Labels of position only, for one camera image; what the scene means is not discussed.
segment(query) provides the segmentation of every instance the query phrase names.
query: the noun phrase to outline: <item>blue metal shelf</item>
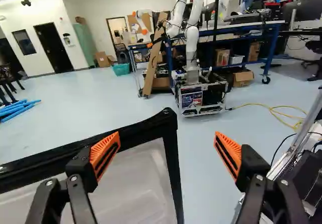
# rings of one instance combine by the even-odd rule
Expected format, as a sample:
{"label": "blue metal shelf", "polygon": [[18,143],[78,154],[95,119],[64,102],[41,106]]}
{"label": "blue metal shelf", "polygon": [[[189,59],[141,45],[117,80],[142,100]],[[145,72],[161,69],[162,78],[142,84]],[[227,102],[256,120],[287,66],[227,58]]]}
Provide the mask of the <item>blue metal shelf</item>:
{"label": "blue metal shelf", "polygon": [[229,64],[229,65],[226,65],[226,66],[212,66],[212,69],[230,68],[230,67],[234,67],[234,66],[244,66],[244,65],[247,65],[247,64],[258,64],[258,63],[266,63],[266,59],[259,59],[257,61],[243,62],[243,63],[240,63],[240,64]]}
{"label": "blue metal shelf", "polygon": [[[232,41],[240,41],[240,40],[253,40],[253,39],[261,39],[261,38],[271,38],[271,47],[269,50],[269,54],[267,59],[259,59],[258,61],[252,61],[252,62],[243,62],[240,64],[233,64],[233,65],[227,65],[227,66],[222,66],[222,67],[213,67],[213,69],[217,68],[227,68],[227,67],[234,67],[234,66],[244,66],[248,64],[257,64],[257,63],[264,63],[265,64],[265,69],[263,72],[263,77],[267,77],[268,71],[270,69],[274,52],[275,52],[275,47],[276,47],[276,42],[278,38],[278,34],[280,31],[280,26],[282,23],[273,23],[273,24],[260,24],[260,25],[247,25],[247,26],[236,26],[236,27],[230,27],[230,28],[223,28],[223,29],[217,29],[216,30],[216,35],[218,34],[225,34],[225,33],[235,33],[235,32],[241,32],[241,31],[250,31],[250,30],[263,30],[262,35],[257,35],[257,36],[245,36],[245,37],[240,37],[236,39],[225,39],[225,40],[217,40],[216,42],[232,42]],[[205,37],[205,36],[213,36],[214,35],[214,30],[206,30],[206,31],[200,31],[199,32],[199,37]],[[184,34],[179,34],[175,38],[171,40],[167,40],[167,61],[169,64],[169,71],[171,72],[173,70],[173,64],[172,64],[172,51],[171,48],[173,47],[179,47],[179,46],[184,46],[184,45],[174,45],[172,46],[172,41],[173,40],[179,40],[180,38],[183,38]]]}

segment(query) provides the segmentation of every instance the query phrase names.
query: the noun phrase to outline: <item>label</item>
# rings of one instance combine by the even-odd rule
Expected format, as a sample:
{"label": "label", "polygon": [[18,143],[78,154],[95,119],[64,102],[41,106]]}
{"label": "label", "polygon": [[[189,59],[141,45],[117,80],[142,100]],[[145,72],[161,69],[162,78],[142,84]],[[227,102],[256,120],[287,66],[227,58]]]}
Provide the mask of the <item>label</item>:
{"label": "label", "polygon": [[183,94],[181,103],[183,108],[202,106],[202,92]]}

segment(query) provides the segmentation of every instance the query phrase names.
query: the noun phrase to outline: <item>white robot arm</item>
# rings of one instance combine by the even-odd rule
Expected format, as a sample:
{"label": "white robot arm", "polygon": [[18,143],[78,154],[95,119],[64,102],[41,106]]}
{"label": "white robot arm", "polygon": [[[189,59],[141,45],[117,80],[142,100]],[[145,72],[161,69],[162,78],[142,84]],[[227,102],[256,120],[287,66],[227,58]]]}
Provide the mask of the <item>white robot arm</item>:
{"label": "white robot arm", "polygon": [[[180,33],[183,21],[183,13],[187,0],[178,0],[174,8],[174,17],[167,23],[167,35],[173,38]],[[187,80],[188,84],[196,84],[199,82],[199,68],[197,66],[197,44],[199,39],[199,30],[196,27],[200,19],[204,0],[193,0],[192,10],[185,29],[187,38],[186,58],[187,58]]]}

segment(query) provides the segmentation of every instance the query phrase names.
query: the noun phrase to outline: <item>window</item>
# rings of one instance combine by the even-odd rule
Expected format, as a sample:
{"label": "window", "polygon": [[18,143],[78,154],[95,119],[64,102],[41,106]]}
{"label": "window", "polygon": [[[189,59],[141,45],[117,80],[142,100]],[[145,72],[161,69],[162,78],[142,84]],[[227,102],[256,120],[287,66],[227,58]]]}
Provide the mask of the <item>window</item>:
{"label": "window", "polygon": [[30,41],[30,38],[29,38],[26,30],[19,30],[16,32],[12,32],[12,34],[14,35],[16,42],[18,43],[18,45],[24,55],[36,53],[34,45]]}

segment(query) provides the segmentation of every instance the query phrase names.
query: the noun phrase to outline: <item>black door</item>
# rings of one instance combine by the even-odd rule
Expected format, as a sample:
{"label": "black door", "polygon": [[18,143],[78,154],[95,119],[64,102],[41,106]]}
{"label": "black door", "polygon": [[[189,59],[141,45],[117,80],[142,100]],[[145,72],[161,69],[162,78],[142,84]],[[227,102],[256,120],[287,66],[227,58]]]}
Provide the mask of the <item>black door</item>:
{"label": "black door", "polygon": [[73,71],[54,23],[37,25],[34,28],[55,72]]}
{"label": "black door", "polygon": [[20,80],[21,75],[18,75],[18,72],[24,71],[24,69],[6,38],[0,39],[0,54],[4,63],[10,63],[11,74],[14,74],[14,76]]}

